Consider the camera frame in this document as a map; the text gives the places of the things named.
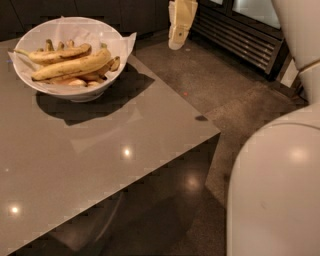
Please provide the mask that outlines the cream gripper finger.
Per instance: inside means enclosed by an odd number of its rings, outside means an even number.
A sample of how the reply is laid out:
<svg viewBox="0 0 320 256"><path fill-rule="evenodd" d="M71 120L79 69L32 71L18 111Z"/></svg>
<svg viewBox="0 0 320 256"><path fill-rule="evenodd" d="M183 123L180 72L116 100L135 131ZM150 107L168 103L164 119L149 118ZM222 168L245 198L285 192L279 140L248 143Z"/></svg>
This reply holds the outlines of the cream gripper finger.
<svg viewBox="0 0 320 256"><path fill-rule="evenodd" d="M170 28L168 46L179 50L185 43L198 8L197 0L171 0L169 2Z"/></svg>

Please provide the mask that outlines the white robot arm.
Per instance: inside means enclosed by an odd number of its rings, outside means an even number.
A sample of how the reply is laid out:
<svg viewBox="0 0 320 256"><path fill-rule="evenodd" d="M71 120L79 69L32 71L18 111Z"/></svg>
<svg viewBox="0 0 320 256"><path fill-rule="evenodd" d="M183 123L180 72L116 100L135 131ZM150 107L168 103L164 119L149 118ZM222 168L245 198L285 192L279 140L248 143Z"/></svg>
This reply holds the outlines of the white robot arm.
<svg viewBox="0 0 320 256"><path fill-rule="evenodd" d="M320 256L320 0L271 0L307 106L244 144L228 188L226 256Z"/></svg>

